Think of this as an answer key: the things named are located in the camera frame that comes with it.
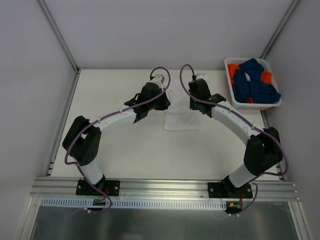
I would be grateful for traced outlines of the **white t shirt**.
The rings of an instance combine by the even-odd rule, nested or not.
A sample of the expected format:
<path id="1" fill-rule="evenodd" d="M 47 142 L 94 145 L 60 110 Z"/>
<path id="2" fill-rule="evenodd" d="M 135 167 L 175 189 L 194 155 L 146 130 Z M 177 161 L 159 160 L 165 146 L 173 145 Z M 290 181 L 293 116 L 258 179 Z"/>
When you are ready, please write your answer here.
<path id="1" fill-rule="evenodd" d="M 171 80 L 165 93 L 170 106 L 164 111 L 163 129 L 165 131 L 197 131 L 199 118 L 197 113 L 190 109 L 190 97 L 184 91 L 180 79 Z"/>

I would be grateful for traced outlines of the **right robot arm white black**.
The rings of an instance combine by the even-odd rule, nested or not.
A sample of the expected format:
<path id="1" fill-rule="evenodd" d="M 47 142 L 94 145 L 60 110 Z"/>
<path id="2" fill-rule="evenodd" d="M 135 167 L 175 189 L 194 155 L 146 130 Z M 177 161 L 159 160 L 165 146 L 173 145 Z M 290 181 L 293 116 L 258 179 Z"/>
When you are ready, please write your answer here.
<path id="1" fill-rule="evenodd" d="M 190 81 L 188 87 L 190 108 L 222 123 L 245 145 L 243 163 L 222 181 L 224 193 L 235 198 L 243 185 L 283 160 L 279 132 L 273 127 L 260 129 L 255 126 L 222 95 L 212 95 L 202 78 Z"/>

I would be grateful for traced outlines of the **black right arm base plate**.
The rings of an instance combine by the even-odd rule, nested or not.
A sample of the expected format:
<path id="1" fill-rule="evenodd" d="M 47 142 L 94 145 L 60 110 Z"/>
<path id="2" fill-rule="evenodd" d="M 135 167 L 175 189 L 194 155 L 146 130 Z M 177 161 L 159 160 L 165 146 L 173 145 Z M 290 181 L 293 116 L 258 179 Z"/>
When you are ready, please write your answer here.
<path id="1" fill-rule="evenodd" d="M 213 199 L 252 199 L 253 191 L 249 183 L 241 187 L 225 185 L 222 182 L 208 182 L 207 191 L 209 198 Z"/>

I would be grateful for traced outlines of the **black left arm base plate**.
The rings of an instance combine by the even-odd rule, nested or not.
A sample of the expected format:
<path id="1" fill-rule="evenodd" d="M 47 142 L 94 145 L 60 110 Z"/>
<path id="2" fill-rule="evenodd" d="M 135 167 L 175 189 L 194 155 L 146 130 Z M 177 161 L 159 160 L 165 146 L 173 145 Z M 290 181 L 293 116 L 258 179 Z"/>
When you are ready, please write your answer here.
<path id="1" fill-rule="evenodd" d="M 95 187 L 107 194 L 108 196 L 117 197 L 120 191 L 119 180 L 106 180 L 101 179 Z M 77 196 L 101 196 L 102 194 L 99 191 L 96 191 L 89 183 L 84 179 L 79 179 L 77 182 L 77 187 L 75 194 Z"/>

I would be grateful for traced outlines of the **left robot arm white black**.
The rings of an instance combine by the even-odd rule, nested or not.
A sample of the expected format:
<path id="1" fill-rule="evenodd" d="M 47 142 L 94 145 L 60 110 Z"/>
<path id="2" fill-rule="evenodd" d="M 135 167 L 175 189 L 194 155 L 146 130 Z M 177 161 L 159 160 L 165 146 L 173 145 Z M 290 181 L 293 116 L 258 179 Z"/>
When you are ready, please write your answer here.
<path id="1" fill-rule="evenodd" d="M 140 93 L 124 103 L 123 109 L 107 117 L 87 119 L 80 115 L 75 118 L 62 142 L 66 150 L 64 160 L 68 165 L 68 157 L 74 159 L 73 164 L 79 166 L 80 173 L 89 180 L 87 189 L 93 195 L 101 194 L 105 188 L 105 177 L 95 161 L 101 139 L 112 131 L 137 123 L 151 110 L 166 110 L 170 101 L 164 90 L 160 81 L 149 81 Z"/>

